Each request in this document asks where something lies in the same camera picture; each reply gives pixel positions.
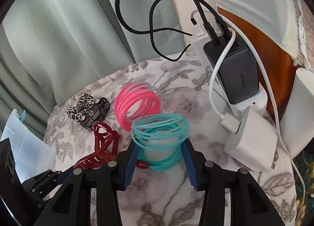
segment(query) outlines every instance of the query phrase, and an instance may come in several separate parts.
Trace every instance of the teal coiled cable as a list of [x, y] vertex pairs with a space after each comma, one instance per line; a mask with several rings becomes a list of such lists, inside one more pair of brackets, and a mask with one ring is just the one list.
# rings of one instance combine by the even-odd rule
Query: teal coiled cable
[[[154, 171], [166, 170], [175, 165], [182, 157], [181, 144], [190, 131], [189, 122], [180, 114], [155, 114], [139, 117], [132, 123], [132, 140], [141, 148], [139, 159], [150, 164]], [[150, 143], [149, 140], [166, 140], [178, 137], [179, 140], [169, 144]], [[145, 157], [144, 150], [169, 151], [175, 150], [169, 157], [151, 161]]]

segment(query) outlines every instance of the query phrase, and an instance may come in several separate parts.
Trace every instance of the black charger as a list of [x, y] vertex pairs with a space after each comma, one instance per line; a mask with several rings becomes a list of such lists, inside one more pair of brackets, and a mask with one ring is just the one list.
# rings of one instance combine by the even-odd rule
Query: black charger
[[[213, 41], [204, 45], [204, 52], [213, 68], [229, 42], [223, 36], [218, 38], [219, 46], [216, 46]], [[234, 44], [219, 68], [217, 77], [230, 104], [237, 104], [258, 93], [257, 62], [241, 37], [235, 38]]]

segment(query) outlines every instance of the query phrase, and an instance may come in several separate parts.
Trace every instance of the metal screw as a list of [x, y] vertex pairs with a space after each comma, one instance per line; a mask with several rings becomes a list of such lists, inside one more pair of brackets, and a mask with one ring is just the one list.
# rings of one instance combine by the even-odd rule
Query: metal screw
[[73, 170], [73, 174], [76, 174], [76, 175], [81, 174], [81, 172], [82, 172], [81, 169], [74, 169]]
[[117, 162], [116, 162], [116, 161], [112, 160], [112, 161], [109, 161], [109, 162], [108, 162], [108, 167], [113, 168], [113, 167], [115, 167], [115, 166], [117, 166]]
[[240, 168], [241, 174], [247, 174], [249, 171], [246, 168]]
[[208, 160], [205, 162], [205, 166], [208, 168], [212, 168], [214, 166], [214, 163], [212, 161]]

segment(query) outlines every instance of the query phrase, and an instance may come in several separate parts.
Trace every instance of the white plastic box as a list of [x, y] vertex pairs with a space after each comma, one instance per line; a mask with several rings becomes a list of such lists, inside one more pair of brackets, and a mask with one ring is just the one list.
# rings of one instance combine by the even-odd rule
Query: white plastic box
[[280, 132], [292, 158], [314, 137], [314, 74], [298, 68]]
[[1, 141], [9, 138], [15, 170], [21, 183], [56, 164], [56, 152], [30, 132], [14, 109], [4, 127]]

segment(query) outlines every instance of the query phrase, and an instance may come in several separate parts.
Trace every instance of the clear plastic container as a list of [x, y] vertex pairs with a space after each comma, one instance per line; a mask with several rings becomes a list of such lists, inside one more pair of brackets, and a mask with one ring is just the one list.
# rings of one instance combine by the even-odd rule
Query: clear plastic container
[[56, 152], [30, 132], [14, 109], [4, 127], [1, 141], [9, 138], [15, 169], [21, 183], [56, 164]]

